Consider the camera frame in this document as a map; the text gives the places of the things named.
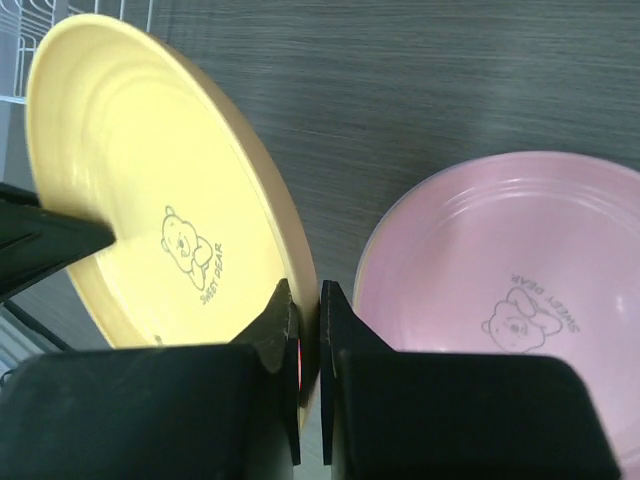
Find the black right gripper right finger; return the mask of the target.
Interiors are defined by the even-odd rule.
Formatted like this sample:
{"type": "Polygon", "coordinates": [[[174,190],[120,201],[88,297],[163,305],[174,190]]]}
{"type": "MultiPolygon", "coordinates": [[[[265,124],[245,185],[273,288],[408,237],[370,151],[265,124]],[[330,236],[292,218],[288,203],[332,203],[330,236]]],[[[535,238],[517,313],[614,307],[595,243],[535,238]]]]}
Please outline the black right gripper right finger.
{"type": "Polygon", "coordinates": [[[618,479],[587,388],[547,356],[393,350],[325,281],[323,460],[335,479],[618,479]]]}

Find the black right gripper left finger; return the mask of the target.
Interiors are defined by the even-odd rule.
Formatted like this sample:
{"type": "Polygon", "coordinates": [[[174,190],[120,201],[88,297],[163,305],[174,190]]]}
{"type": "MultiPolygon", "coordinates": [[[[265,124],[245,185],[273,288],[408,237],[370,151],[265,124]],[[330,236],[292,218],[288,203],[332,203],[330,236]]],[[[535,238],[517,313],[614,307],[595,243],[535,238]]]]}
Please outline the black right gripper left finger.
{"type": "Polygon", "coordinates": [[[5,479],[289,479],[299,314],[280,281],[227,344],[56,353],[1,391],[5,479]]]}

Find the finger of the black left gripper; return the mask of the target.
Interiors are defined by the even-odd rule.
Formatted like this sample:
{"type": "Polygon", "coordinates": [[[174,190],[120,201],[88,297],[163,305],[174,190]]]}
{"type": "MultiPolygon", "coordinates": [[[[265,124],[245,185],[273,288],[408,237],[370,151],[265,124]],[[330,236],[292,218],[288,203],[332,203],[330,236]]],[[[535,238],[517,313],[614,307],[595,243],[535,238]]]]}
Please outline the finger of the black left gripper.
{"type": "Polygon", "coordinates": [[[1,299],[115,241],[101,223],[43,209],[35,193],[1,185],[1,299]]]}

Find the large yellow plate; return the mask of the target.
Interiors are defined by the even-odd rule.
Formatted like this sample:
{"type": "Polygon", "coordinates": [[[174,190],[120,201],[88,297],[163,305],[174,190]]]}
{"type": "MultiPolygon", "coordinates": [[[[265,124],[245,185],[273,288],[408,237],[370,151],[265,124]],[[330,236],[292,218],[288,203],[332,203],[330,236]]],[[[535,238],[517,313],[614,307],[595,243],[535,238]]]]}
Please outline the large yellow plate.
{"type": "Polygon", "coordinates": [[[201,69],[123,21],[70,17],[35,54],[26,133],[42,205],[114,233],[68,270],[111,346],[230,341],[287,280],[308,404],[319,301],[303,225],[265,146],[201,69]]]}

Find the pink plastic plate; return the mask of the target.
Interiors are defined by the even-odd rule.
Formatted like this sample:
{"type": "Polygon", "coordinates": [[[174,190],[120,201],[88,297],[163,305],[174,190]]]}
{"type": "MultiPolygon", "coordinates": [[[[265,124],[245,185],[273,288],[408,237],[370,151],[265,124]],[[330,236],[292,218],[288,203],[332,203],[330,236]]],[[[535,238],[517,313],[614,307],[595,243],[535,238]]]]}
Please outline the pink plastic plate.
{"type": "Polygon", "coordinates": [[[356,314],[399,350],[549,355],[639,475],[639,174],[563,152],[460,164],[397,210],[356,314]]]}

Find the purple plastic plate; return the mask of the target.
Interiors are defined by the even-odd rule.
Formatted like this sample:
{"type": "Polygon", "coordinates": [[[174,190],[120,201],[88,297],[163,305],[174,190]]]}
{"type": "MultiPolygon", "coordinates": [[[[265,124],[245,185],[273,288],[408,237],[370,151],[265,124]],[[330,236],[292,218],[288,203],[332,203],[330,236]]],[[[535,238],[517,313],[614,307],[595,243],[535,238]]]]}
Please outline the purple plastic plate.
{"type": "Polygon", "coordinates": [[[389,209],[388,211],[380,218],[374,230],[372,231],[359,260],[354,286],[353,286],[353,294],[352,294],[352,306],[355,310],[359,309],[359,305],[361,302],[363,286],[365,282],[365,277],[367,275],[368,264],[370,263],[369,257],[371,252],[375,249],[376,241],[380,236],[381,232],[386,232],[389,229],[388,223],[394,223],[395,218],[398,216],[397,210],[404,209],[404,205],[410,200],[413,196],[416,195],[417,191],[424,190],[426,185],[430,185],[434,182],[438,182],[438,178],[442,176],[447,176],[451,171],[459,169],[460,165],[453,165],[445,168],[435,174],[429,176],[428,178],[422,180],[415,186],[413,186],[410,190],[404,193],[389,209]]]}

